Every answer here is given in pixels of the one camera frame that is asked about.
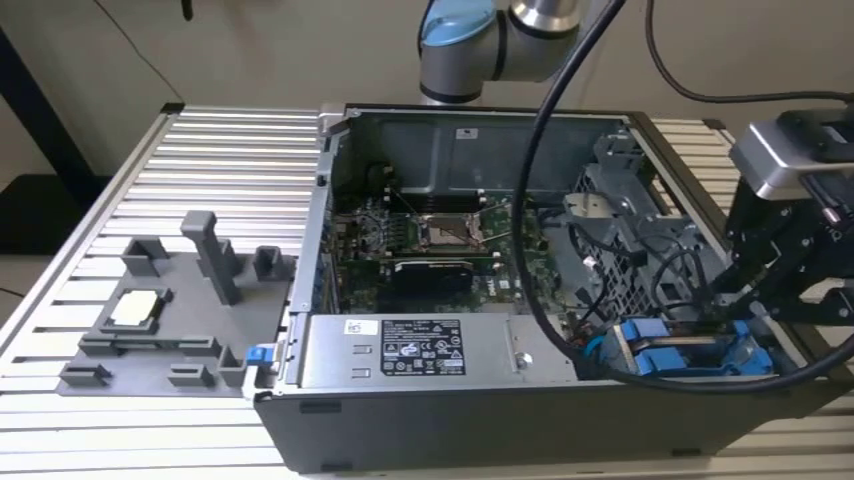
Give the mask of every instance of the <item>motherboard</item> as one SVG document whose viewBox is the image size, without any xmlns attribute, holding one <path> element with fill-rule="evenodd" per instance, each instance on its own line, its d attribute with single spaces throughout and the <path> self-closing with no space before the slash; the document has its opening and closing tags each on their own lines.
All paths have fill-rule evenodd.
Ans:
<svg viewBox="0 0 854 480">
<path fill-rule="evenodd" d="M 416 196 L 387 193 L 335 216 L 340 312 L 527 313 L 511 261 L 509 195 L 433 199 L 427 206 Z M 533 211 L 524 242 L 540 303 L 560 318 L 561 279 Z"/>
</svg>

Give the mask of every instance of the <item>gray 3d printed part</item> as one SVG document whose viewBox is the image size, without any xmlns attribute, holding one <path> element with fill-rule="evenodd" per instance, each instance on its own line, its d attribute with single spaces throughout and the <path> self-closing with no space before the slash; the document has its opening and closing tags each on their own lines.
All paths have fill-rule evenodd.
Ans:
<svg viewBox="0 0 854 480">
<path fill-rule="evenodd" d="M 234 267 L 221 255 L 230 250 L 228 243 L 216 242 L 212 232 L 204 239 L 220 253 L 210 255 L 212 263 L 210 258 L 198 262 L 192 253 L 158 255 L 156 239 L 132 242 L 132 263 L 148 264 L 150 270 L 137 269 L 134 275 L 128 268 L 60 374 L 60 394 L 240 396 L 242 356 L 253 345 L 276 340 L 295 262 L 276 247 L 258 247 L 250 256 L 232 253 Z M 220 303 L 220 291 L 201 269 L 228 276 L 240 302 Z M 116 322 L 121 298 L 140 292 L 156 293 L 156 305 L 152 296 L 142 295 L 142 302 L 132 305 L 138 315 L 124 312 L 117 315 L 122 322 Z"/>
<path fill-rule="evenodd" d="M 181 223 L 181 234 L 196 244 L 201 272 L 210 279 L 213 290 L 222 305 L 233 305 L 240 301 L 240 290 L 234 286 L 232 272 L 234 268 L 234 253 L 229 246 L 220 248 L 213 226 L 216 216 L 213 212 L 186 212 Z"/>
</svg>

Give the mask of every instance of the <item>black stand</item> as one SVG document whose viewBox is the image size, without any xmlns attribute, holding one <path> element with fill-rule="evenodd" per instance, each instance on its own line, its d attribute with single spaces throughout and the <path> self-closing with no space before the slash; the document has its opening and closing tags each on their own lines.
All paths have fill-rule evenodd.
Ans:
<svg viewBox="0 0 854 480">
<path fill-rule="evenodd" d="M 56 175 L 21 175 L 0 193 L 0 254 L 56 253 L 104 186 L 0 28 L 0 94 Z"/>
</svg>

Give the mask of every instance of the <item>power supply label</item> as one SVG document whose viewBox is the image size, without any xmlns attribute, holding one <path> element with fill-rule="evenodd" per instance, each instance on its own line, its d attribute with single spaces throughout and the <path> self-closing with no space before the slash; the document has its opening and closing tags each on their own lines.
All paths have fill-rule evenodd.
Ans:
<svg viewBox="0 0 854 480">
<path fill-rule="evenodd" d="M 459 320 L 383 320 L 381 334 L 385 375 L 465 375 Z"/>
</svg>

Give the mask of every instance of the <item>small white component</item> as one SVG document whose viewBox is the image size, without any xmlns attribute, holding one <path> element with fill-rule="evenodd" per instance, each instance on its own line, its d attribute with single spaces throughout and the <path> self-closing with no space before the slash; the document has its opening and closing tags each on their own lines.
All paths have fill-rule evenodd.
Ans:
<svg viewBox="0 0 854 480">
<path fill-rule="evenodd" d="M 157 305 L 157 292 L 153 290 L 132 290 L 121 295 L 109 319 L 114 325 L 138 326 L 150 317 Z"/>
<path fill-rule="evenodd" d="M 596 264 L 597 264 L 599 262 L 596 262 L 596 259 L 595 259 L 595 258 L 592 258 L 592 257 L 585 257 L 585 258 L 584 258 L 584 261 L 583 261 L 581 263 L 584 264 L 584 266 L 585 266 L 589 270 L 592 270 L 592 269 L 593 269 L 593 267 L 596 266 Z"/>
</svg>

